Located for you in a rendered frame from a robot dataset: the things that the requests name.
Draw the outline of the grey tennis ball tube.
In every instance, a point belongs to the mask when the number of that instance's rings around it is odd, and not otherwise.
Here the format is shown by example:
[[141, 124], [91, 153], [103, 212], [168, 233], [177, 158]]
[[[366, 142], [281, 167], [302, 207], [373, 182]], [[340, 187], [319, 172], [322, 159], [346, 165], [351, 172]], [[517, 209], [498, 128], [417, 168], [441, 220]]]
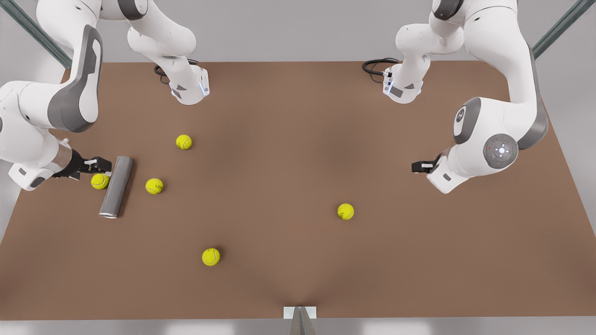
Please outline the grey tennis ball tube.
[[117, 218], [125, 195], [126, 187], [130, 178], [130, 173], [134, 164], [134, 159], [125, 155], [117, 157], [115, 167], [111, 172], [111, 179], [107, 187], [107, 192], [102, 202], [99, 215], [103, 218]]

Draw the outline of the silver frame post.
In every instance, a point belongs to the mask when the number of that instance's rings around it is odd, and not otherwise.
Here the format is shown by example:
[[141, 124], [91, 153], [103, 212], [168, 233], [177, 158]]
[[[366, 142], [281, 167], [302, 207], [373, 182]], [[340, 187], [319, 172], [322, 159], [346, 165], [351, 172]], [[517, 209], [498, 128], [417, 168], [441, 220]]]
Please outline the silver frame post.
[[36, 42], [49, 52], [65, 69], [72, 67], [72, 59], [59, 47], [54, 40], [34, 22], [15, 0], [0, 0], [0, 7], [16, 21]]
[[283, 307], [285, 319], [291, 319], [290, 335], [317, 335], [312, 319], [317, 318], [317, 307]]
[[594, 3], [596, 3], [596, 0], [577, 0], [532, 47], [534, 58], [538, 59], [538, 57], [547, 51]]

